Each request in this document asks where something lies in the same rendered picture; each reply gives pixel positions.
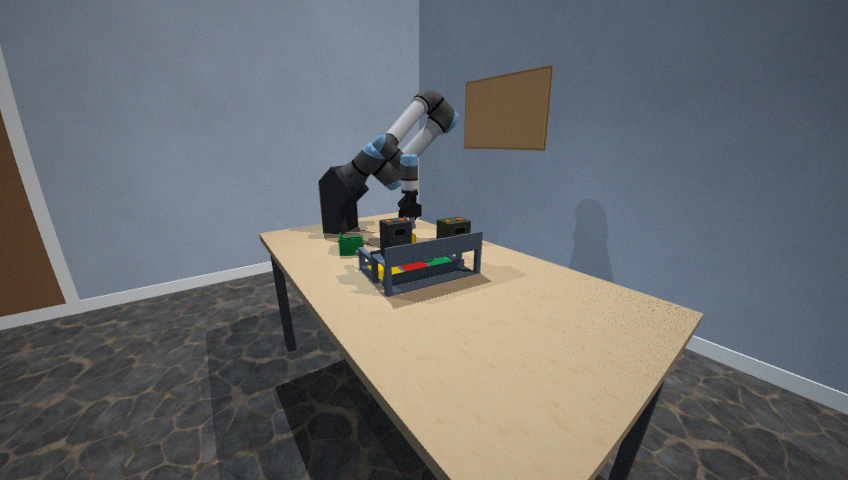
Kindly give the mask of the grey metal shelf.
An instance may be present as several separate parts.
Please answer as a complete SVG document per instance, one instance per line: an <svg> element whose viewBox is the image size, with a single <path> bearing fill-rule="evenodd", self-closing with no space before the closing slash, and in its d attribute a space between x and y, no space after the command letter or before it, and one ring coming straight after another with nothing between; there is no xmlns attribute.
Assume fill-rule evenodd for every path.
<svg viewBox="0 0 848 480"><path fill-rule="evenodd" d="M356 255L359 268L373 283L380 282L389 297L480 273L482 237L482 231L435 237L435 240L384 248L385 257L380 250L369 253L359 247ZM462 259L462 253L469 251L474 251L473 271L464 266Z"/></svg>

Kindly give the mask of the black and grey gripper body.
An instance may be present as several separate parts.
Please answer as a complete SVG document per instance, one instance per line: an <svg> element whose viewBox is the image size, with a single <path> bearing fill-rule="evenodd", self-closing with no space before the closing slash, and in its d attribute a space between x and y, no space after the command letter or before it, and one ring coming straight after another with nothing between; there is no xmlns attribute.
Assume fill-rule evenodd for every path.
<svg viewBox="0 0 848 480"><path fill-rule="evenodd" d="M421 205L417 203L417 189L415 191L403 191L403 194L406 196L405 202L401 203L400 210L402 214L405 215L406 209L406 218L420 217L421 216ZM407 194L406 194L407 193ZM406 205L406 206L405 206Z"/></svg>

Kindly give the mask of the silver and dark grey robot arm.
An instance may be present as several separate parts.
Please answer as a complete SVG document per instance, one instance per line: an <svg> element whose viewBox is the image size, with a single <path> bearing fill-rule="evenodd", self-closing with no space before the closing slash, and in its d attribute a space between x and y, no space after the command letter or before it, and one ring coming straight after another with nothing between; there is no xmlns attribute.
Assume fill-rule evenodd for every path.
<svg viewBox="0 0 848 480"><path fill-rule="evenodd" d="M401 151L397 145L426 113L429 115L426 125ZM449 133L458 119L458 113L440 93L420 92L386 135L381 133L373 143L363 147L351 162L340 168L340 176L349 186L358 190L365 185L371 173L389 190L401 186L403 191L415 191L418 189L418 157L438 135Z"/></svg>

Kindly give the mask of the green bin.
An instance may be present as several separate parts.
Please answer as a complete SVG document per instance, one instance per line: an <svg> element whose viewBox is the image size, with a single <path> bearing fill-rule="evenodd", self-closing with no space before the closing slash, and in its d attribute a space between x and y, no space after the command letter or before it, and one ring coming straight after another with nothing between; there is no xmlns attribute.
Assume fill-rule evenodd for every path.
<svg viewBox="0 0 848 480"><path fill-rule="evenodd" d="M359 247L363 247L362 233L361 236L342 237L342 239L340 239L340 235L338 239L340 256L356 255L355 251L358 250Z"/></svg>

